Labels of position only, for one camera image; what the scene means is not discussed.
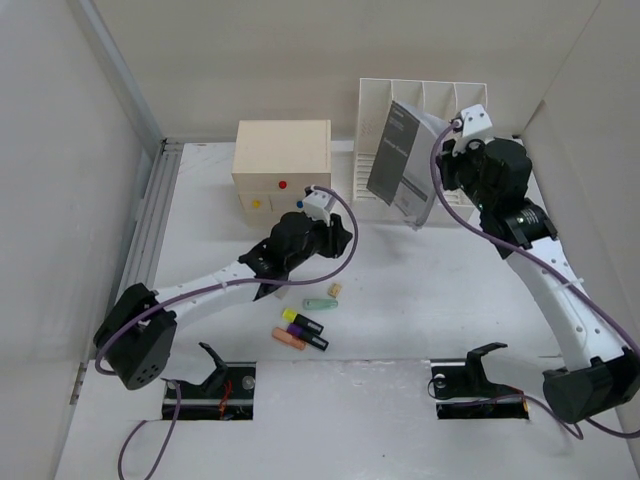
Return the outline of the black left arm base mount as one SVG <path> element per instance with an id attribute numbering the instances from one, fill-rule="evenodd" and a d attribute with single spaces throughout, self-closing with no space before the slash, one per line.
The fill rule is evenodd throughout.
<path id="1" fill-rule="evenodd" d="M 161 406 L 163 420 L 177 413 L 184 421 L 250 421 L 254 415 L 257 364 L 226 362 L 208 344 L 206 352 L 212 369 L 200 383 L 175 379 L 165 385 Z"/>

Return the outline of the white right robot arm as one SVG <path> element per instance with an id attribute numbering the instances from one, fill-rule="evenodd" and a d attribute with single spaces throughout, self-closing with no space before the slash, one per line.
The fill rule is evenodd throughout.
<path id="1" fill-rule="evenodd" d="M 509 139 L 453 139 L 432 148 L 437 193 L 461 190 L 480 212 L 471 231 L 492 243 L 549 324 L 564 366 L 543 373 L 551 410 L 578 423 L 628 403 L 639 391 L 639 347 L 588 297 L 564 255 L 557 229 L 527 196 L 532 162 Z"/>

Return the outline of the grey setup guide booklet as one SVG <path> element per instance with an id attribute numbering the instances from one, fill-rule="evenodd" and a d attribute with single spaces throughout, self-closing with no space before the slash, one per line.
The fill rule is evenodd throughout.
<path id="1" fill-rule="evenodd" d="M 405 102 L 390 105 L 367 190 L 414 230 L 425 226 L 436 200 L 431 150 L 447 127 L 445 120 Z"/>

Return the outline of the cream wooden drawer cabinet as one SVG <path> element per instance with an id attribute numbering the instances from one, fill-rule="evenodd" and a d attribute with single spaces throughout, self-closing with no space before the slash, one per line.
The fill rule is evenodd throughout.
<path id="1" fill-rule="evenodd" d="M 331 186 L 329 120 L 242 120 L 232 178 L 246 223 L 271 227 L 302 207 L 305 188 Z"/>

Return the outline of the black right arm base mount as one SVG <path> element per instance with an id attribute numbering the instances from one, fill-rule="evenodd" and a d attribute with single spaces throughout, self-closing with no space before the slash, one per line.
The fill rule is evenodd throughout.
<path id="1" fill-rule="evenodd" d="M 463 358 L 430 361 L 429 395 L 436 401 L 439 420 L 528 420 L 523 392 L 512 386 L 494 383 L 486 375 L 482 359 L 498 349 L 492 342 L 467 352 Z"/>

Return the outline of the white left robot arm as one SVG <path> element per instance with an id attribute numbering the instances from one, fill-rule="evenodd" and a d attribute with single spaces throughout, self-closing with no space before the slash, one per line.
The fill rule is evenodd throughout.
<path id="1" fill-rule="evenodd" d="M 327 221 L 286 213 L 266 238 L 212 274 L 160 290 L 143 283 L 127 287 L 94 334 L 96 370 L 118 377 L 129 390 L 163 378 L 188 382 L 201 396 L 217 394 L 223 371 L 204 362 L 208 351 L 193 359 L 173 353 L 177 334 L 293 285 L 291 272 L 314 256 L 351 261 L 358 234 L 336 213 Z"/>

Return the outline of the small tan eraser block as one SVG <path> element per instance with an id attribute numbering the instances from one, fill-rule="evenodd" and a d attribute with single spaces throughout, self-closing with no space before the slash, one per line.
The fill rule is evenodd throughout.
<path id="1" fill-rule="evenodd" d="M 328 289 L 328 295 L 336 298 L 342 290 L 342 286 L 338 283 L 333 283 Z"/>

